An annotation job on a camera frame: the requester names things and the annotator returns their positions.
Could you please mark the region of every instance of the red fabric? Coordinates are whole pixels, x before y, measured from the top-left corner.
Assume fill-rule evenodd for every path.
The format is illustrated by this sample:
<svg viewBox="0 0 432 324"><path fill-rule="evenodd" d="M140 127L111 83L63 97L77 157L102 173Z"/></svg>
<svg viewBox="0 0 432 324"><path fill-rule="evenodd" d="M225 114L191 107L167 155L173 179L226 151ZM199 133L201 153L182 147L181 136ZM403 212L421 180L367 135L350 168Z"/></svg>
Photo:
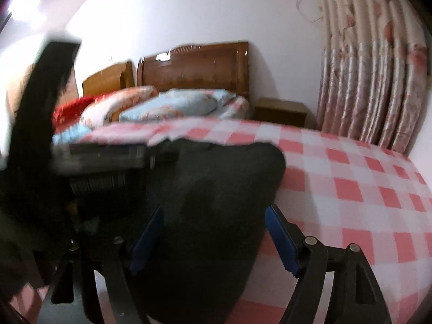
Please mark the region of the red fabric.
<svg viewBox="0 0 432 324"><path fill-rule="evenodd" d="M94 96L83 96L66 105L56 107L52 117L55 132L63 131L76 123L85 108L94 100Z"/></svg>

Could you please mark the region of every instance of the curtain fold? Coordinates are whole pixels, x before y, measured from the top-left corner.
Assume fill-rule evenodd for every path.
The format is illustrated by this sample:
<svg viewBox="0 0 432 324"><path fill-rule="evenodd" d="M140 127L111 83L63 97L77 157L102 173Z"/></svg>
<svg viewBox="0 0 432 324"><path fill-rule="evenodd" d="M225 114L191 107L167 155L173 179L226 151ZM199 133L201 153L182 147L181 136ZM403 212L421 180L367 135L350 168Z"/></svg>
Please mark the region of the curtain fold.
<svg viewBox="0 0 432 324"><path fill-rule="evenodd" d="M426 91L422 25L408 0L319 0L318 129L403 153Z"/></svg>

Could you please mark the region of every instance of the white floral pillow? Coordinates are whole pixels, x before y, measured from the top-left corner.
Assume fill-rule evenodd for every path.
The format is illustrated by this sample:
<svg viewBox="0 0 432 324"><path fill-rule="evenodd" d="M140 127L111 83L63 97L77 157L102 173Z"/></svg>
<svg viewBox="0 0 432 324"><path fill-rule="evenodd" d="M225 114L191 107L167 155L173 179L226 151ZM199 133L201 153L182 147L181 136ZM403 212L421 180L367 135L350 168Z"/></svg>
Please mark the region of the white floral pillow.
<svg viewBox="0 0 432 324"><path fill-rule="evenodd" d="M154 86L139 86L104 95L84 110L79 122L91 129L118 122L121 112L157 94L158 91Z"/></svg>

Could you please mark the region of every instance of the headboard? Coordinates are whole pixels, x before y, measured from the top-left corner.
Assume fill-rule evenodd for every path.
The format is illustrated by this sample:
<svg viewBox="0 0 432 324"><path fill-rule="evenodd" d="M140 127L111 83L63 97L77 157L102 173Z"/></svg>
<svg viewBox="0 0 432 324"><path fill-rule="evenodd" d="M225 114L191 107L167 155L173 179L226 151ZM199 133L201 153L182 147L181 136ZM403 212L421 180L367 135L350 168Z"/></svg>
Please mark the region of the headboard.
<svg viewBox="0 0 432 324"><path fill-rule="evenodd" d="M226 89L249 98L248 42L184 45L142 57L137 83L172 88Z"/></svg>

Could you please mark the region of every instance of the black fabric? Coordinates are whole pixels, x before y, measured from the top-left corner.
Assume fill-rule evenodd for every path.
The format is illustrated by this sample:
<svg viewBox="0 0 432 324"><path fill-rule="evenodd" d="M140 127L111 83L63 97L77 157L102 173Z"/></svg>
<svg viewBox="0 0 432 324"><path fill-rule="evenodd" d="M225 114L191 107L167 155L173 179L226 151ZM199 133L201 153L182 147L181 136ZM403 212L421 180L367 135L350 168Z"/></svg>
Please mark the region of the black fabric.
<svg viewBox="0 0 432 324"><path fill-rule="evenodd" d="M163 324L224 323L258 253L284 156L269 143L179 139L158 149L178 160L146 176L148 205L165 212L163 236L136 278L146 312Z"/></svg>

